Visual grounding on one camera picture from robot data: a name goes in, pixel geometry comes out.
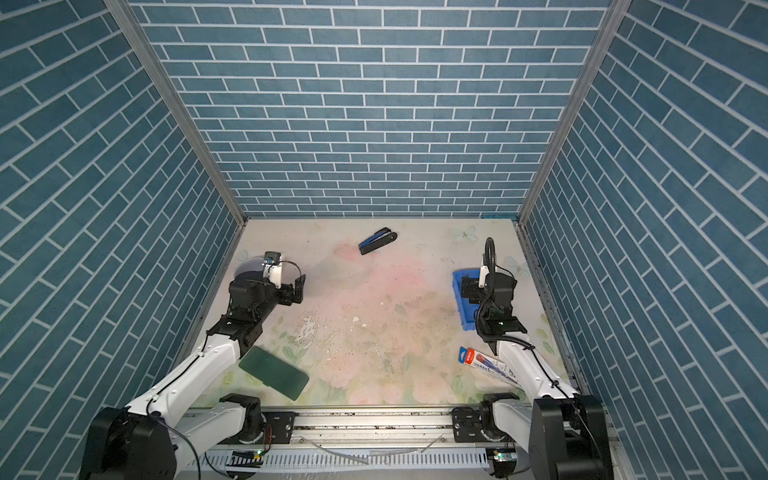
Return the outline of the blue black screwdriver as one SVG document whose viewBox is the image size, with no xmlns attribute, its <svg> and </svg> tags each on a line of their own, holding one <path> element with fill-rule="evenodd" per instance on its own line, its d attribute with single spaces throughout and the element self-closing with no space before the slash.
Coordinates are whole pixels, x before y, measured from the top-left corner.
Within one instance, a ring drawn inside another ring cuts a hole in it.
<svg viewBox="0 0 768 480">
<path fill-rule="evenodd" d="M 373 235 L 358 244 L 361 255 L 367 255 L 383 246 L 386 246 L 398 238 L 398 234 L 385 227 L 376 231 Z"/>
</svg>

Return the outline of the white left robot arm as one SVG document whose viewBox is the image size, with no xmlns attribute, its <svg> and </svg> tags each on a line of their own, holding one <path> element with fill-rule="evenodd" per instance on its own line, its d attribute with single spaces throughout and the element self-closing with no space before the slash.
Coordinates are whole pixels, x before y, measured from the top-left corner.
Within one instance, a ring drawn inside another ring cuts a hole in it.
<svg viewBox="0 0 768 480">
<path fill-rule="evenodd" d="M 202 344 L 166 377 L 121 408 L 106 407 L 86 435 L 82 479 L 173 479 L 223 440 L 266 442 L 270 429 L 256 396 L 223 395 L 208 413 L 184 414 L 229 367 L 239 366 L 290 400 L 309 382 L 300 369 L 256 347 L 263 323 L 276 306 L 303 300 L 306 276 L 276 282 L 274 270 L 243 272 L 230 283 L 226 312 Z"/>
</svg>

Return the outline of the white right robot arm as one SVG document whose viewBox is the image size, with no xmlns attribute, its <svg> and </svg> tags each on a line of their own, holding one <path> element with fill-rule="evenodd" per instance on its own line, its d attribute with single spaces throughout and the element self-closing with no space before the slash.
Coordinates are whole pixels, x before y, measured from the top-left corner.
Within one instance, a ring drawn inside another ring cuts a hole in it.
<svg viewBox="0 0 768 480">
<path fill-rule="evenodd" d="M 536 479 L 611 479 L 614 465 L 604 409 L 539 354 L 514 315 L 516 279 L 507 273 L 457 271 L 453 289 L 464 330 L 490 348 L 459 350 L 460 364 L 508 387 L 476 407 L 452 411 L 457 443 L 492 443 L 490 473 L 499 479 L 529 473 Z"/>
</svg>

